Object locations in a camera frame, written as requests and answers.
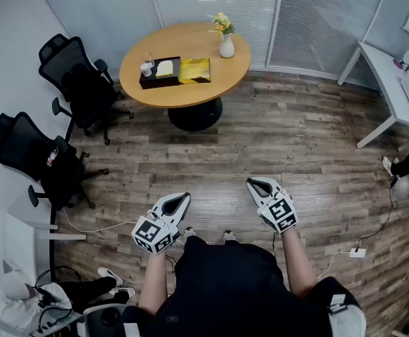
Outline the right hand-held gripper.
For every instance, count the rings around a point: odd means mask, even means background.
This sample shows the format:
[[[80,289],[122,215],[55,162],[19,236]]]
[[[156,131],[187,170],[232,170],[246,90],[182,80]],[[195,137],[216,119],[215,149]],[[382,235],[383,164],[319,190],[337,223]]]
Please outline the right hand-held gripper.
[[[276,180],[255,176],[247,179],[246,187],[258,207],[257,214],[276,232],[284,233],[296,225],[293,199]]]

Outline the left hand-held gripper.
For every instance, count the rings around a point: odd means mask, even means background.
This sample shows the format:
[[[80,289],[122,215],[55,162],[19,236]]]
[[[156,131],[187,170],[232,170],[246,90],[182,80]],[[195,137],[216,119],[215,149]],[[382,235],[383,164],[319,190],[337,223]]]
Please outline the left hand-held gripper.
[[[151,254],[167,249],[180,236],[178,225],[184,219],[192,197],[176,192],[160,198],[147,215],[141,216],[131,235],[134,242]]]

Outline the yellow box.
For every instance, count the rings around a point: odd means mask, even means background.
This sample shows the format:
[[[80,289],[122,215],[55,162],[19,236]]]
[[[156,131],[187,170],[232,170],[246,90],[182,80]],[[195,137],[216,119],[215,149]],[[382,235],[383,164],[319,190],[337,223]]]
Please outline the yellow box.
[[[193,81],[190,78],[203,77],[205,80]],[[195,58],[184,59],[180,63],[179,71],[180,84],[204,84],[210,83],[210,59],[209,58]]]

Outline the person's right forearm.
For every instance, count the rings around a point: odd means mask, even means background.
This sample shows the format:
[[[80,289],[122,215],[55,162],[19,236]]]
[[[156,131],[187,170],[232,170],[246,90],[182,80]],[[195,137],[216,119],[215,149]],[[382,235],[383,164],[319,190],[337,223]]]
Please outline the person's right forearm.
[[[317,284],[317,276],[297,230],[290,227],[281,234],[290,291],[304,297]]]

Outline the person's left forearm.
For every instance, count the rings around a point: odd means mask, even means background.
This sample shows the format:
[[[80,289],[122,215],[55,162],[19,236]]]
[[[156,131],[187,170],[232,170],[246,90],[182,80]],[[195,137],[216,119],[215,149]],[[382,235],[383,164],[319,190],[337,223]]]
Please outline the person's left forearm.
[[[154,316],[171,297],[167,287],[167,257],[166,252],[148,258],[145,278],[138,302],[138,307]]]

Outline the black tray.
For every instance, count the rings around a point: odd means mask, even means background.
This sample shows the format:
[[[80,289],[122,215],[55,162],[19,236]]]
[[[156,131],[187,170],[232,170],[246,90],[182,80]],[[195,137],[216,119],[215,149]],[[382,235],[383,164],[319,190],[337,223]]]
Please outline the black tray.
[[[157,77],[156,73],[159,67],[159,64],[162,61],[171,60],[173,64],[173,74],[167,77]],[[180,56],[170,57],[170,58],[161,58],[154,59],[154,66],[151,68],[152,74],[146,77],[143,73],[140,74],[140,85],[142,89],[151,89],[151,88],[161,88],[169,86],[179,86],[179,71],[180,71]]]

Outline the person's black clothing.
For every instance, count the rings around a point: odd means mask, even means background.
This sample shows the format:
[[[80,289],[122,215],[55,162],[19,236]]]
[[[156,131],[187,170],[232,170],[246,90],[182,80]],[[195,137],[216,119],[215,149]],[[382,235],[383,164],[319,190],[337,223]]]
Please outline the person's black clothing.
[[[190,236],[159,309],[130,306],[120,337],[366,337],[358,301],[334,277],[291,289],[270,252]]]

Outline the round wooden table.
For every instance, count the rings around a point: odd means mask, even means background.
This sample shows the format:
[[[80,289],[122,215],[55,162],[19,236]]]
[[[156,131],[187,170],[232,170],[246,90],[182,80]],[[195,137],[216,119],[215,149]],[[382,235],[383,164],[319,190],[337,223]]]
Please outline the round wooden table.
[[[211,34],[210,22],[185,22],[161,28],[140,40],[124,57],[119,81],[127,95],[134,100],[159,108],[183,108],[206,103],[230,91],[246,75],[251,54],[246,40],[232,34],[235,54],[231,58],[220,55],[221,38]],[[140,66],[145,53],[154,58],[209,58],[210,82],[143,89],[140,85]]]

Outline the grey round device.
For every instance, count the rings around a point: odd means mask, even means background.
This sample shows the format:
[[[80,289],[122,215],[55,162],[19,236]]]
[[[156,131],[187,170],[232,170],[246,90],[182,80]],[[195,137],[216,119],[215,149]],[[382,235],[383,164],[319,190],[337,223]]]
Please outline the grey round device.
[[[77,322],[79,337],[113,337],[126,305],[111,303],[84,310]]]

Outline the slice of bread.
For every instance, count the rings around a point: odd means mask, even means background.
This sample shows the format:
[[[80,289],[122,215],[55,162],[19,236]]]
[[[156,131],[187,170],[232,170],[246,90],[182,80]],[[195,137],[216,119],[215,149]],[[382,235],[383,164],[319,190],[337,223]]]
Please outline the slice of bread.
[[[162,60],[158,63],[156,70],[156,78],[171,77],[174,74],[174,67],[172,60]]]

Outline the black mesh office chair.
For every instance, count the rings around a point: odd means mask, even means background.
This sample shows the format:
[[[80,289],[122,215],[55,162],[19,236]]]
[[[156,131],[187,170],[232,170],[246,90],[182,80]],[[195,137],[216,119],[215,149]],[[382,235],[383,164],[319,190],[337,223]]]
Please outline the black mesh office chair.
[[[70,110],[60,106],[59,99],[52,101],[54,115],[63,113],[88,136],[89,128],[100,123],[105,144],[110,144],[107,133],[107,117],[126,114],[129,110],[114,109],[114,103],[123,94],[114,89],[114,81],[107,63],[98,59],[91,62],[79,37],[67,38],[56,34],[39,51],[39,75],[56,87]]]
[[[52,150],[58,146],[59,152],[51,167],[46,165]],[[47,199],[51,206],[59,211],[70,206],[75,195],[81,195],[91,209],[95,204],[87,197],[82,182],[89,178],[107,175],[109,170],[85,170],[83,159],[89,154],[76,155],[72,147],[62,136],[50,139],[36,126],[25,112],[15,117],[0,114],[0,163],[11,167],[41,183],[42,192],[28,187],[29,199],[38,206],[40,199]]]

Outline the white ribbed vase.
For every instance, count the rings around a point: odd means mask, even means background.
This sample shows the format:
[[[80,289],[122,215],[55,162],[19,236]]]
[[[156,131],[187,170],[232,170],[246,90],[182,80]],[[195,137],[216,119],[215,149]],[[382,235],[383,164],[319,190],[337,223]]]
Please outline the white ribbed vase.
[[[220,55],[223,58],[232,58],[234,56],[234,44],[231,34],[223,34],[222,42],[220,44]]]

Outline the white desk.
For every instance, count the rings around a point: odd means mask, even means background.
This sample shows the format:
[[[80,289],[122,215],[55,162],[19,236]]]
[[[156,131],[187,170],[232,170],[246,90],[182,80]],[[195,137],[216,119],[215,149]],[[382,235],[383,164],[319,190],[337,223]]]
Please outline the white desk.
[[[63,234],[57,225],[22,217],[14,206],[4,220],[4,272],[21,272],[27,283],[33,284],[42,272],[49,272],[54,266],[55,241],[84,240],[85,234]]]
[[[359,41],[337,83],[342,85],[345,82],[360,55],[365,58],[369,68],[373,71],[391,115],[375,130],[357,142],[356,147],[359,149],[372,142],[397,122],[409,125],[409,101],[401,85],[401,79],[404,78],[405,72],[394,64],[394,59],[390,55]]]

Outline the yellow flower bouquet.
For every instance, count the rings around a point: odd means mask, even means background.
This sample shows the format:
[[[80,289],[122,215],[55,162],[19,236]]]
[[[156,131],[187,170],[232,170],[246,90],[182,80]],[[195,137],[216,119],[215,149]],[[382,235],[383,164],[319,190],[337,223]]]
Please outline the yellow flower bouquet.
[[[212,16],[214,27],[209,30],[210,33],[216,33],[221,39],[235,32],[232,21],[222,12]]]

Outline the small desk items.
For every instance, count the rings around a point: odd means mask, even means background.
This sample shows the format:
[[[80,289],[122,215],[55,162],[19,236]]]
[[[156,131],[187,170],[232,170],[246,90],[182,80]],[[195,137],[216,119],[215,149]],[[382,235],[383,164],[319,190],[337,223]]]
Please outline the small desk items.
[[[393,59],[393,63],[400,70],[407,72],[409,70],[409,51],[406,51],[401,59]]]

